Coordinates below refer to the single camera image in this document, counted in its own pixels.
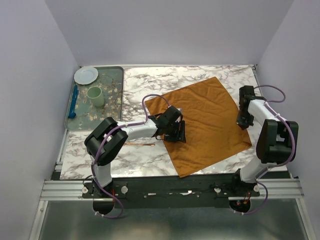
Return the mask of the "orange-brown cloth napkin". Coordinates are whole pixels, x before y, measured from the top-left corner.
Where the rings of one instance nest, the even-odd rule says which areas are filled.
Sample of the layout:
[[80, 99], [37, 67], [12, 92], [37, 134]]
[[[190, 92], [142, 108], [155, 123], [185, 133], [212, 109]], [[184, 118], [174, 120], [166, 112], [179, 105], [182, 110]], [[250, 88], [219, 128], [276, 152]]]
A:
[[183, 178], [252, 146], [247, 130], [236, 123], [238, 107], [216, 78], [188, 85], [145, 102], [151, 115], [168, 104], [182, 109], [186, 143], [164, 142], [173, 166]]

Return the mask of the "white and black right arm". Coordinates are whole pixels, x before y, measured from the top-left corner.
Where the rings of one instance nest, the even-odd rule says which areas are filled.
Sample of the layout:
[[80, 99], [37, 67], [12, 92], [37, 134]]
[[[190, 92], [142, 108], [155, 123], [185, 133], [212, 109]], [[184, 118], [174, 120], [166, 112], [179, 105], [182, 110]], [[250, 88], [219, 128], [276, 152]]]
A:
[[299, 125], [281, 117], [265, 98], [245, 94], [239, 98], [236, 123], [245, 130], [254, 120], [261, 125], [256, 156], [232, 176], [230, 191], [236, 196], [247, 192], [269, 170], [291, 162], [296, 154]]

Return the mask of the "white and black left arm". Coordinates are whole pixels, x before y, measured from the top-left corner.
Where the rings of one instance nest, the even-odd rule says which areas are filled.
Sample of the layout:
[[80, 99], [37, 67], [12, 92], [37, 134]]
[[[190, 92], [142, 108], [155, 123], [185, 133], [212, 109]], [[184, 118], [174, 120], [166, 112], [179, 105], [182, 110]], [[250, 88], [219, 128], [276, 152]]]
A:
[[182, 114], [171, 117], [166, 114], [149, 116], [143, 121], [117, 122], [105, 118], [85, 139], [86, 150], [91, 157], [91, 170], [95, 181], [93, 191], [101, 198], [111, 191], [111, 162], [124, 144], [140, 138], [163, 136], [167, 142], [186, 142], [186, 122]]

